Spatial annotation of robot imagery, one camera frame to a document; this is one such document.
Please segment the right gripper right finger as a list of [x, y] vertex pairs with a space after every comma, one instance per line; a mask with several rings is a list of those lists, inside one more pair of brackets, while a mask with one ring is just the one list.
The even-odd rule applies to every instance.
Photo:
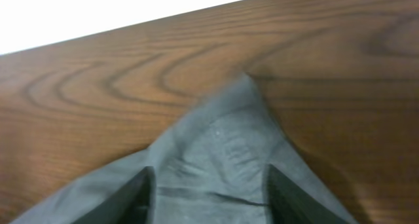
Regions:
[[266, 193], [273, 224], [345, 224], [273, 165], [267, 169]]

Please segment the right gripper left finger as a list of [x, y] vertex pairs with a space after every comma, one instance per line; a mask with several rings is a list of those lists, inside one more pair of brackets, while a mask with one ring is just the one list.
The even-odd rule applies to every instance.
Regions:
[[155, 171], [146, 166], [73, 224], [151, 224], [155, 212], [155, 190]]

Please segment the grey shorts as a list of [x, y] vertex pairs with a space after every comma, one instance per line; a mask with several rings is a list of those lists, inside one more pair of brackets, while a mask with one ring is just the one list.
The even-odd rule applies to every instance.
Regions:
[[151, 166], [152, 223], [273, 223], [266, 193], [270, 165], [345, 223], [355, 222], [297, 153], [247, 75], [187, 113], [147, 149], [77, 178], [17, 222], [73, 223]]

